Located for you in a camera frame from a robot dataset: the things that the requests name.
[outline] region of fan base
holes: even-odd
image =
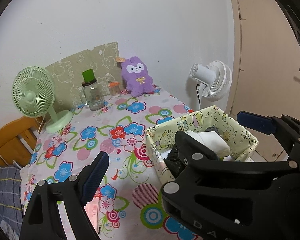
[[[64,128],[72,119],[73,113],[68,110],[63,110],[57,113],[57,121],[50,121],[47,123],[47,133],[56,133],[57,131]]]

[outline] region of yellow stripe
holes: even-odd
[[[5,180],[14,180],[14,181],[19,181],[19,182],[21,182],[20,179],[13,179],[13,178],[0,179],[0,181],[5,181]]]
[[[16,207],[14,207],[14,206],[7,206],[7,205],[2,204],[2,203],[0,203],[0,205],[1,205],[1,206],[4,206],[4,207],[10,207],[10,208],[14,208],[14,209],[17,209],[17,210],[22,211],[21,208],[16,208]]]

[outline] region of table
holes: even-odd
[[[95,112],[80,105],[72,110],[73,119],[61,131],[48,134],[43,130],[30,164],[21,172],[25,209],[39,180],[62,182],[79,174],[105,151],[110,164],[95,194],[101,239],[198,239],[164,211],[161,184],[145,146],[146,128],[193,110],[154,87],[154,93],[138,98],[123,90],[119,98],[106,98],[105,107]],[[64,205],[58,204],[67,238],[75,239]]]

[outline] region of wooden chair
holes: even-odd
[[[14,160],[22,166],[26,166],[30,162],[32,153],[27,150],[18,135],[34,150],[37,139],[30,128],[34,127],[39,132],[39,125],[34,118],[23,116],[0,129],[1,166],[10,165]]]

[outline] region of stuffed animal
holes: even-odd
[[[127,90],[133,97],[154,92],[153,79],[148,75],[146,65],[138,57],[126,59],[121,63],[121,76],[127,83]]]

